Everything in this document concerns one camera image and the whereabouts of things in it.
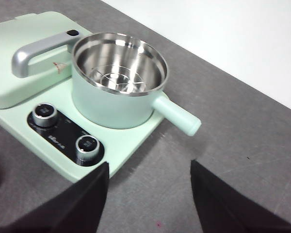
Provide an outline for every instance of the stainless steel insert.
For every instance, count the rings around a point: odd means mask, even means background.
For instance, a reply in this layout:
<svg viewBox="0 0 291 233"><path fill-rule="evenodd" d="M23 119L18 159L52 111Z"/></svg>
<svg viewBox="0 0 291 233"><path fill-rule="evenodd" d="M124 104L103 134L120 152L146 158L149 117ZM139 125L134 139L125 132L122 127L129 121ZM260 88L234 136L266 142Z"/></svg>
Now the stainless steel insert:
<svg viewBox="0 0 291 233"><path fill-rule="evenodd" d="M143 96L162 89L167 63L149 44L120 33L97 33L77 42L72 54L87 82L114 94Z"/></svg>

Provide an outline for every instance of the silver handle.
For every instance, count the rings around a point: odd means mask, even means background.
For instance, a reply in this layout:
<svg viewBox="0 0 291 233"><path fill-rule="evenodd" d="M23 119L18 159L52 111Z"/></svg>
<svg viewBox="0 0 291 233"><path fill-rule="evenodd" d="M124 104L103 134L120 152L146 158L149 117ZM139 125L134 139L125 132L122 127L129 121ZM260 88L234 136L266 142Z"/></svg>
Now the silver handle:
<svg viewBox="0 0 291 233"><path fill-rule="evenodd" d="M73 45L82 37L78 31L70 30L19 48L12 57L12 73L19 78L26 78L30 59L63 45L68 45L68 52L71 52Z"/></svg>

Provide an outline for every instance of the white wall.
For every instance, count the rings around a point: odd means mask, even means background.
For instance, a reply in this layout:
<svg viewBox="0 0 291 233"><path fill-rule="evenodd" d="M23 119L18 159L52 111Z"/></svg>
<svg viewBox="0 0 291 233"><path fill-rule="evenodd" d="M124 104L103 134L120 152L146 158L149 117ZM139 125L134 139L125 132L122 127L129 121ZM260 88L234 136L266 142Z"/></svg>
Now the white wall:
<svg viewBox="0 0 291 233"><path fill-rule="evenodd" d="M291 0L104 0L291 108Z"/></svg>

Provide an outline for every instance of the black object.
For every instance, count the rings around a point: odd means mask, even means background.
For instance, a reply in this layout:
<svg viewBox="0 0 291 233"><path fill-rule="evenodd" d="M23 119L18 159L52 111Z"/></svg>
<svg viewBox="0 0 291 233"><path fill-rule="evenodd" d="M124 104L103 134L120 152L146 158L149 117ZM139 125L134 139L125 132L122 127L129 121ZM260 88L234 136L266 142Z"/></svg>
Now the black object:
<svg viewBox="0 0 291 233"><path fill-rule="evenodd" d="M87 131L57 110L58 120L54 126L39 127L34 123L32 114L29 113L27 123L34 131L51 143L56 149L67 156L71 161L80 166L93 166L98 164L105 153L104 146L100 142L98 154L90 161L78 159L76 141L80 136L88 135Z"/></svg>
<svg viewBox="0 0 291 233"><path fill-rule="evenodd" d="M104 162L66 191L0 233L95 233L106 202L109 165Z"/></svg>
<svg viewBox="0 0 291 233"><path fill-rule="evenodd" d="M204 233L291 233L291 224L191 162L195 206Z"/></svg>
<svg viewBox="0 0 291 233"><path fill-rule="evenodd" d="M71 35L71 36L76 36L79 34L79 32L77 30L70 30L68 32L66 32L68 35Z"/></svg>

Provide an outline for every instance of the black control panel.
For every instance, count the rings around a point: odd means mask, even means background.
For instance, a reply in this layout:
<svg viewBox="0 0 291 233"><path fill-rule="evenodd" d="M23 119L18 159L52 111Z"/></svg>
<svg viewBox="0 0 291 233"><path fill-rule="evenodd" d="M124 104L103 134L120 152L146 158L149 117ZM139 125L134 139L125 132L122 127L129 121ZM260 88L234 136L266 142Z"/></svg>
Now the black control panel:
<svg viewBox="0 0 291 233"><path fill-rule="evenodd" d="M51 126L43 124L43 122L49 122L49 116L54 115L54 113L56 113L54 123ZM46 141L80 166L93 166L103 158L105 149L102 142L49 103L37 105L29 113L27 123Z"/></svg>

